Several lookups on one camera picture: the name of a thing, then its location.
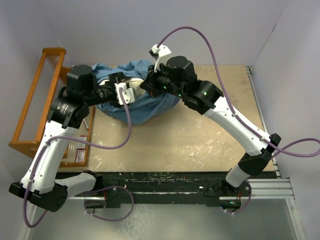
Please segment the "blue pillowcase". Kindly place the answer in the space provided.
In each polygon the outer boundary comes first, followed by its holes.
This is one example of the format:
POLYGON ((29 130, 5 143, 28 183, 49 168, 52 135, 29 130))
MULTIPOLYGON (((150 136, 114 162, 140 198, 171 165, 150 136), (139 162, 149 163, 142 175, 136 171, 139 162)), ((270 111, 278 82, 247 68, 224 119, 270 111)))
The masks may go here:
MULTIPOLYGON (((126 78, 139 78, 146 80, 148 67, 152 63, 149 60, 141 59, 130 61, 115 67, 103 63, 96 63, 92 66, 96 80, 100 83, 104 79, 109 79, 109 75, 123 72, 126 78)), ((135 102, 128 107, 130 112, 131 124, 141 125, 152 117, 166 113, 174 108, 180 99, 168 93, 163 93, 157 97, 151 97, 144 90, 143 95, 138 97, 135 102)))

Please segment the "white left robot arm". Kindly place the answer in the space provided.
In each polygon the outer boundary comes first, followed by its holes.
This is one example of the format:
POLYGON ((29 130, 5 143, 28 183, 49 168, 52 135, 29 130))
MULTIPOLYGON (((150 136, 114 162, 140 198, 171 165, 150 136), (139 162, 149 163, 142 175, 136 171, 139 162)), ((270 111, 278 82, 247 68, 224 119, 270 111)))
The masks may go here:
POLYGON ((66 86, 51 103, 44 133, 32 164, 19 182, 9 187, 9 192, 46 211, 58 211, 65 201, 88 192, 98 196, 103 191, 103 177, 90 170, 65 179, 56 179, 61 160, 70 141, 88 144, 75 134, 90 107, 107 102, 128 108, 131 97, 128 84, 120 82, 117 74, 99 85, 89 65, 75 65, 66 75, 66 86))

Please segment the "white pillow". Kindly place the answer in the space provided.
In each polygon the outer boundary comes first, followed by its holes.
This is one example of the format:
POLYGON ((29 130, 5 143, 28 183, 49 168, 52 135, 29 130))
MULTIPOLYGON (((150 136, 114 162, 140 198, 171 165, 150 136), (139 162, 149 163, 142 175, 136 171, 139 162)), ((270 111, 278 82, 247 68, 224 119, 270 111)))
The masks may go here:
MULTIPOLYGON (((100 83, 98 83, 98 85, 103 85, 105 82, 110 81, 109 79, 103 79, 100 83)), ((141 84, 144 81, 140 78, 136 78, 136 77, 129 77, 126 78, 122 83, 127 83, 129 84, 129 86, 133 89, 135 89, 135 94, 136 94, 136 98, 140 97, 143 95, 143 93, 145 92, 144 90, 142 90, 141 88, 141 84)))

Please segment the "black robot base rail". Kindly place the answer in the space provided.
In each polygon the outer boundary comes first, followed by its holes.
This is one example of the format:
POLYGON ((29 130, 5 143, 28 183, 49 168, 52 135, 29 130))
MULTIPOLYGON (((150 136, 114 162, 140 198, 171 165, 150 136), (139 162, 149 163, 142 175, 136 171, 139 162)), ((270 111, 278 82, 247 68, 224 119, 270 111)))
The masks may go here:
POLYGON ((101 172, 100 175, 104 191, 80 196, 104 200, 107 208, 131 203, 238 208, 252 192, 247 181, 237 188, 229 186, 225 172, 101 172))

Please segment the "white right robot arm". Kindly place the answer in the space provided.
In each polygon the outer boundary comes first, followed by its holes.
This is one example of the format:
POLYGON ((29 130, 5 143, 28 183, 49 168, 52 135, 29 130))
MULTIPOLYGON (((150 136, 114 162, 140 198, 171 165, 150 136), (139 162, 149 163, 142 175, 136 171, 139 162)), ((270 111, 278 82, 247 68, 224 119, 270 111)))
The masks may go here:
POLYGON ((235 108, 231 109, 224 93, 212 82, 199 80, 193 63, 184 56, 170 58, 159 69, 148 66, 141 88, 153 98, 164 93, 179 97, 188 108, 216 122, 240 143, 245 154, 222 183, 228 196, 235 195, 244 181, 265 169, 281 141, 278 134, 259 129, 235 108))

